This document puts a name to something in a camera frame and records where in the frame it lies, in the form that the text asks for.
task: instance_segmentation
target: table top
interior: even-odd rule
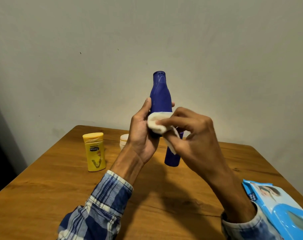
[[[88,172],[82,135],[103,132],[106,169]],[[120,153],[127,130],[78,125],[0,192],[0,239],[55,239],[62,218],[84,205]],[[253,147],[220,143],[239,178],[283,188],[303,208],[303,196]],[[181,160],[164,164],[161,139],[134,184],[117,239],[223,239],[223,208],[210,187]]]

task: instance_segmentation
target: blue and white packet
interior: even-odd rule
[[[243,180],[249,198],[285,240],[303,239],[303,209],[282,188]]]

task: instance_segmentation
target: plaid shirt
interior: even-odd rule
[[[78,206],[64,217],[58,228],[58,239],[115,239],[120,230],[120,218],[132,192],[133,187],[127,181],[108,170],[85,206]],[[221,215],[222,232],[227,239],[282,239],[261,209],[255,206],[257,215],[250,222],[229,223],[225,214]]]

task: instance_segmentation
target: person's right hand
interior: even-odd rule
[[[211,118],[179,107],[170,118],[159,120],[158,125],[179,127],[190,131],[181,140],[172,131],[163,135],[173,145],[187,166],[205,181],[221,177],[230,169],[221,153]]]

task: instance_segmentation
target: plastic packaging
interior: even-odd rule
[[[157,71],[153,74],[154,85],[150,93],[151,97],[151,109],[150,113],[154,112],[172,112],[172,101],[169,89],[166,83],[166,73],[163,71]],[[160,137],[150,132],[153,137]],[[180,156],[174,155],[169,148],[167,148],[165,164],[172,167],[179,165]]]
[[[85,142],[88,171],[95,172],[106,168],[104,133],[89,133],[83,135]]]
[[[250,199],[285,239],[303,239],[303,209],[282,188],[270,183],[243,181]]]
[[[129,134],[124,134],[120,137],[120,141],[119,141],[120,150],[122,150],[124,148],[124,146],[126,145],[128,136],[129,136]]]

